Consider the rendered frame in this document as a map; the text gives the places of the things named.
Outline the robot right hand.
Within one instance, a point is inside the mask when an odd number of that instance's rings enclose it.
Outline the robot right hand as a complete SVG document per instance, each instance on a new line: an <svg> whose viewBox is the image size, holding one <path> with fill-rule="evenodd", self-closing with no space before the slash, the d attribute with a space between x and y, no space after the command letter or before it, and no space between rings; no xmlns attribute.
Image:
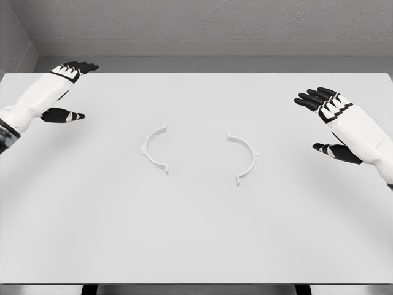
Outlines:
<svg viewBox="0 0 393 295"><path fill-rule="evenodd" d="M313 144L313 149L355 164L393 163L393 141L358 105L342 94L323 87L308 89L294 99L297 105L316 113L340 144Z"/></svg>

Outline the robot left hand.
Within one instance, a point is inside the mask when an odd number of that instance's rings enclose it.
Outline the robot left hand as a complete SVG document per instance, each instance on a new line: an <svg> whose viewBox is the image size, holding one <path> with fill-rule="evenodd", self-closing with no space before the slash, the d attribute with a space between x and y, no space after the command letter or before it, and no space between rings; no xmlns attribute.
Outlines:
<svg viewBox="0 0 393 295"><path fill-rule="evenodd" d="M16 106L27 111L31 117L40 117L45 122L66 123L85 118L82 113L55 108L53 105L67 94L84 74L96 71L98 65L70 61L44 73L17 100Z"/></svg>

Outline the white pipe clamp half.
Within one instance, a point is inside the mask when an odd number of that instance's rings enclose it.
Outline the white pipe clamp half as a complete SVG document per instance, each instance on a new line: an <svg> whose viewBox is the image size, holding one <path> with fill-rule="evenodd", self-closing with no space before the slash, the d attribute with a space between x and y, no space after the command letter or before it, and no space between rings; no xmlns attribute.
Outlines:
<svg viewBox="0 0 393 295"><path fill-rule="evenodd" d="M234 135L229 130L226 131L226 140L238 147L238 151L242 152L240 159L244 162L239 164L240 170L236 172L236 185L239 187L247 176L254 170L255 165L259 159L259 152L251 145L248 140Z"/></svg>
<svg viewBox="0 0 393 295"><path fill-rule="evenodd" d="M163 162L160 158L157 158L156 152L154 151L154 144L157 137L167 132L167 122L164 122L161 126L153 129L146 137L141 145L141 154L147 159L147 161L159 170L162 170L165 175L169 175L169 166L167 162Z"/></svg>

